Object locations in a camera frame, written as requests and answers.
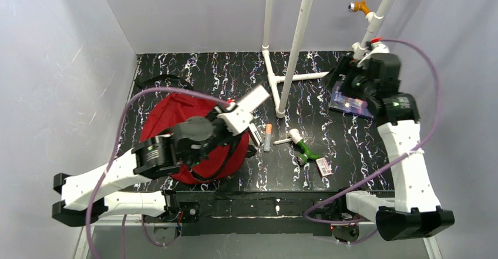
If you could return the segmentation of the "red student backpack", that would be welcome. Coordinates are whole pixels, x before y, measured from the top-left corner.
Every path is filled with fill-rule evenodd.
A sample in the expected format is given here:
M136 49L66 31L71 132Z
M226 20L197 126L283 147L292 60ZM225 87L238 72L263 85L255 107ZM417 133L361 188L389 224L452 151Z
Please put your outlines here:
M192 84L175 75L138 81L139 88L168 80L182 90L163 98L152 110L131 153L137 173L158 179L171 176L185 184L210 183L234 174L253 157L260 142L250 128L234 134L220 115L235 109L233 102L218 103L191 95Z

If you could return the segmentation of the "dark purple galaxy book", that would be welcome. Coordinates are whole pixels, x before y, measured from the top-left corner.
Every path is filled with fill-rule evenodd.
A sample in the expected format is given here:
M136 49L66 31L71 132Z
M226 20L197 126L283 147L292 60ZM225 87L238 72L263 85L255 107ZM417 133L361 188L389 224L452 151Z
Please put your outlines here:
M372 119L373 115L369 112L367 103L363 100L343 95L340 92L341 85L342 82L334 84L329 109Z

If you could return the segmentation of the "white furniture book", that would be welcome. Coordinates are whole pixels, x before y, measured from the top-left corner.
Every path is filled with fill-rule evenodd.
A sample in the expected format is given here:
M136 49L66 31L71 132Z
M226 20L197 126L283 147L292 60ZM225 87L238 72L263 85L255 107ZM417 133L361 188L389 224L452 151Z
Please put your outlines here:
M262 85L257 85L255 88L246 93L241 99L236 101L236 105L242 108L243 111L253 112L261 104L263 104L270 94Z

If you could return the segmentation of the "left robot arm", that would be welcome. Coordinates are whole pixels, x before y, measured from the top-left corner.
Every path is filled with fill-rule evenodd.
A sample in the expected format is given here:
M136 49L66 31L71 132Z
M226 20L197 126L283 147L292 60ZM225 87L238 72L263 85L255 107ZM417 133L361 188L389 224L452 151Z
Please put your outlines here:
M195 166L217 147L232 144L241 132L227 115L193 116L87 173L56 174L53 188L60 201L52 206L52 218L69 227L126 214L175 221L181 210L174 191L129 193L124 189L176 174L183 164Z

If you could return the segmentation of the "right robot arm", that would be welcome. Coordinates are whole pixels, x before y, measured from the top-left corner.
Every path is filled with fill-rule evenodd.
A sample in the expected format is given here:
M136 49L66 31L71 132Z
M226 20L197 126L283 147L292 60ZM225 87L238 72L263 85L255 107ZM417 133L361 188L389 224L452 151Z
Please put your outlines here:
M399 91L400 71L401 61L391 53L363 59L345 55L325 76L326 86L340 83L342 94L366 102L388 154L384 169L392 173L394 201L357 183L306 210L307 220L314 210L338 202L339 212L373 222L385 241L428 238L454 225L454 213L442 208L430 183L418 107L412 95Z

